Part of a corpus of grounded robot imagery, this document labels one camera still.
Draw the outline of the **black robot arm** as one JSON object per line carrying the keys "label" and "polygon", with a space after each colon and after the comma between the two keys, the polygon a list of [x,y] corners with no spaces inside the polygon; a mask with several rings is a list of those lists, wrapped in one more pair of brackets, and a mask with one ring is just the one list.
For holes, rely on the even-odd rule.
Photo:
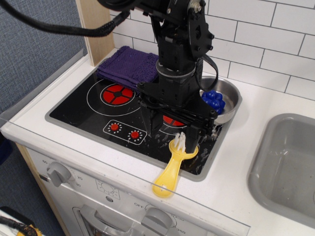
{"label": "black robot arm", "polygon": [[207,52],[214,35],[205,20],[203,0],[103,0],[111,10],[139,9],[151,18],[158,44],[158,77],[137,85],[148,135],[162,126],[164,116],[186,125],[186,152],[193,153],[208,134],[217,112],[201,98],[203,62],[215,66]]}

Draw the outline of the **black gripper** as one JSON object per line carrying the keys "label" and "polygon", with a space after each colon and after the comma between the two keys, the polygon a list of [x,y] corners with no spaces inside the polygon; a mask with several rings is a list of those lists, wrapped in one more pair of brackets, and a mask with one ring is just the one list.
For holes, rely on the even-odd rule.
{"label": "black gripper", "polygon": [[163,125],[163,116],[187,126],[186,153],[194,153],[199,140],[212,132],[217,112],[200,96],[203,61],[189,64],[183,71],[173,71],[156,62],[158,78],[151,83],[139,83],[139,103],[146,132],[151,137]]}

